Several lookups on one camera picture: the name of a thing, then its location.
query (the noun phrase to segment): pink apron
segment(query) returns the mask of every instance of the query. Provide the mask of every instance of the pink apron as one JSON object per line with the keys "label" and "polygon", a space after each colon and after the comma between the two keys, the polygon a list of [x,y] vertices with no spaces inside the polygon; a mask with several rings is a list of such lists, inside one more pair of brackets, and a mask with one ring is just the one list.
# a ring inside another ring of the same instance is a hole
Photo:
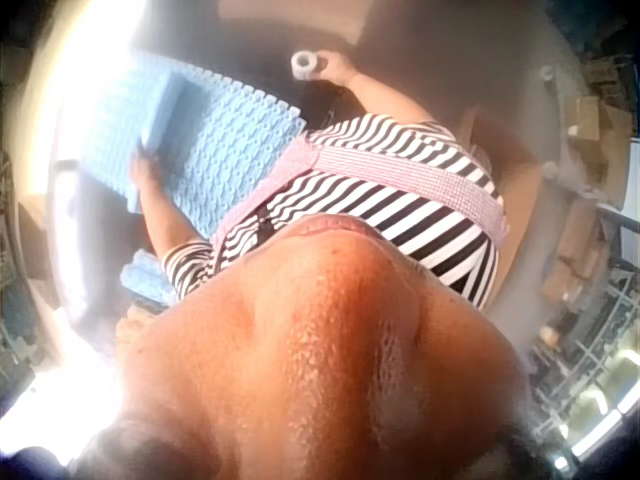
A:
{"label": "pink apron", "polygon": [[211,239],[216,265],[229,232],[309,170],[375,182],[441,203],[478,225],[495,245],[500,245],[508,231],[502,206],[482,187],[455,173],[406,158],[316,145],[301,135],[284,151],[269,176],[218,226]]}

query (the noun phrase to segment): striped shirt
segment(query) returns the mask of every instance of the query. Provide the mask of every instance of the striped shirt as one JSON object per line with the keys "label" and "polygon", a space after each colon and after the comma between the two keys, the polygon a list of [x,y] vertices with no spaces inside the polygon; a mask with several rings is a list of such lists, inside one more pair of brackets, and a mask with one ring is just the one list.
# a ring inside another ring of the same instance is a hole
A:
{"label": "striped shirt", "polygon": [[[408,159],[455,173],[502,197],[487,173],[435,122],[404,125],[387,115],[368,114],[326,130],[307,133],[311,143]],[[482,308],[493,283],[498,250],[478,225],[429,198],[358,178],[311,170],[227,235],[220,255],[223,270],[257,248],[271,233],[305,215],[349,214],[376,228],[402,253],[431,270],[442,283]],[[215,254],[206,241],[192,241],[168,252],[163,268],[183,298],[215,274]]]}

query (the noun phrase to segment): tape roll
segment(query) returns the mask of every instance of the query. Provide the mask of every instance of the tape roll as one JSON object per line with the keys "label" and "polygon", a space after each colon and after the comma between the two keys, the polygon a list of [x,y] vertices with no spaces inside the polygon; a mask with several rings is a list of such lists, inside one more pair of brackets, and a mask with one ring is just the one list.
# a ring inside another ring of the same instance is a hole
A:
{"label": "tape roll", "polygon": [[302,50],[291,57],[291,71],[297,80],[310,80],[317,66],[318,56],[313,52]]}

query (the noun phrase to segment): blue textured mat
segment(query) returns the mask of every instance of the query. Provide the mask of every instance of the blue textured mat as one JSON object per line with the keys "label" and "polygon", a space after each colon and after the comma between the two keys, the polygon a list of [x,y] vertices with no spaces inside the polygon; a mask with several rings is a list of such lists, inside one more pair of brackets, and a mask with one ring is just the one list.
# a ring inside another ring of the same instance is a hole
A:
{"label": "blue textured mat", "polygon": [[178,301],[175,290],[162,271],[155,255],[138,250],[133,262],[125,265],[120,273],[123,287],[161,305],[174,305]]}
{"label": "blue textured mat", "polygon": [[[128,167],[141,131],[159,108],[153,94],[168,74],[187,82],[159,147],[165,190],[208,238],[229,209],[272,168],[305,122],[300,111],[260,90],[199,67],[133,52],[96,103],[82,168],[119,194],[137,195]],[[135,206],[135,198],[128,198]],[[155,257],[136,254],[121,275],[126,288],[172,304]],[[151,267],[151,260],[157,268]]]}

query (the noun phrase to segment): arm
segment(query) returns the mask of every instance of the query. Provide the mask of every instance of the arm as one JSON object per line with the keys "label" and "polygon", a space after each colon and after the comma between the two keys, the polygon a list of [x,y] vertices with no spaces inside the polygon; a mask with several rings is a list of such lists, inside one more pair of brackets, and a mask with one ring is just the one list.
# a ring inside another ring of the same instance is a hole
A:
{"label": "arm", "polygon": [[418,123],[433,117],[414,100],[393,88],[360,73],[347,57],[340,53],[321,50],[317,55],[326,67],[313,78],[328,80],[353,92],[369,113],[391,115],[399,123]]}
{"label": "arm", "polygon": [[202,239],[187,217],[164,193],[152,160],[134,157],[130,175],[140,190],[142,213],[158,258],[164,258],[171,249],[190,240]]}

